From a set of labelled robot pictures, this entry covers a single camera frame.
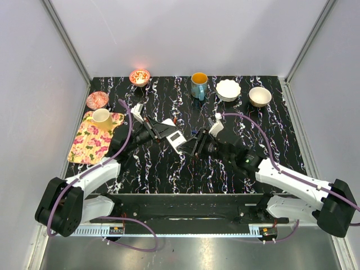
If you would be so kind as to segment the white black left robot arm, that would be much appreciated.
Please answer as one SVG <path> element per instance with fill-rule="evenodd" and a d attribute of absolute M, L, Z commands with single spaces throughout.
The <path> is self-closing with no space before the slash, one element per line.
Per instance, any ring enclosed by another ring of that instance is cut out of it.
<path fill-rule="evenodd" d="M 130 153 L 150 142 L 167 140 L 174 150 L 185 139 L 170 120 L 158 122 L 152 118 L 143 119 L 136 131 L 116 127 L 110 140 L 108 152 L 94 166 L 67 179 L 51 179 L 35 212 L 35 220 L 47 227 L 49 236 L 68 237 L 81 223 L 104 217 L 117 222 L 122 209 L 117 199 L 110 195 L 89 195 L 107 181 L 120 176 L 129 162 Z"/>

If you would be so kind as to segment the white red remote control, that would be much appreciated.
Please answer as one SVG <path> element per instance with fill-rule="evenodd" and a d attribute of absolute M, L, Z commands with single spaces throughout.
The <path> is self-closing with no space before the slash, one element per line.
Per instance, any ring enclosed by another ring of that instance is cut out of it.
<path fill-rule="evenodd" d="M 180 155 L 182 151 L 179 150 L 179 146 L 183 145 L 186 142 L 184 135 L 179 131 L 178 127 L 173 123 L 172 119 L 167 118 L 161 123 L 175 127 L 175 131 L 168 135 L 166 139 L 168 140 L 174 151 Z"/>

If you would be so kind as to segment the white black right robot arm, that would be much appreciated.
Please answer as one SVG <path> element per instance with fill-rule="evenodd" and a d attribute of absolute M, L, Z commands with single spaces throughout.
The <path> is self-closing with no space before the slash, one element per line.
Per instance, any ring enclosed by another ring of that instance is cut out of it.
<path fill-rule="evenodd" d="M 216 136 L 201 129 L 177 150 L 197 158 L 228 163 L 242 178 L 277 187 L 292 198 L 272 196 L 256 208 L 256 217 L 263 223 L 273 218 L 288 218 L 315 223 L 335 237 L 345 237 L 357 205 L 349 185 L 336 179 L 334 183 L 295 172 L 276 164 L 270 157 L 245 147 L 235 136 L 222 130 Z"/>

